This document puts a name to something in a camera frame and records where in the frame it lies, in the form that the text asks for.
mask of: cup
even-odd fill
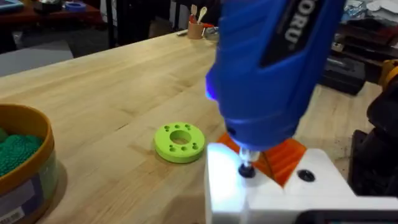
[[[188,38],[193,40],[199,40],[202,38],[203,24],[188,23]]]

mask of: blue object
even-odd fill
[[[86,4],[82,2],[65,2],[65,10],[70,12],[84,12],[86,11]]]
[[[0,0],[0,12],[21,9],[24,4],[18,0]]]
[[[223,2],[206,88],[241,147],[264,151],[294,135],[323,72],[344,3]]]

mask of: tan container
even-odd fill
[[[188,23],[188,38],[193,40],[199,40],[202,38],[204,26],[202,23],[193,24],[191,22]]]
[[[0,223],[33,223],[49,207],[58,180],[50,121],[36,109],[0,104],[0,127],[9,134],[31,134],[44,140],[33,156],[0,177]]]

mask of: hole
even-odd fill
[[[236,131],[235,131],[235,129],[233,129],[233,128],[227,127],[227,128],[226,128],[226,131],[227,131],[230,135],[232,135],[232,136],[234,136],[234,135],[236,134]]]
[[[173,131],[170,134],[170,140],[175,144],[186,144],[191,141],[191,135],[186,131]]]
[[[315,181],[315,175],[309,170],[299,170],[299,171],[297,171],[297,175],[300,179],[302,179],[306,182],[314,182]]]

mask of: screw hole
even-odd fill
[[[314,182],[315,181],[315,175],[309,170],[299,170],[299,171],[297,171],[297,175],[300,179],[302,179],[306,182]]]

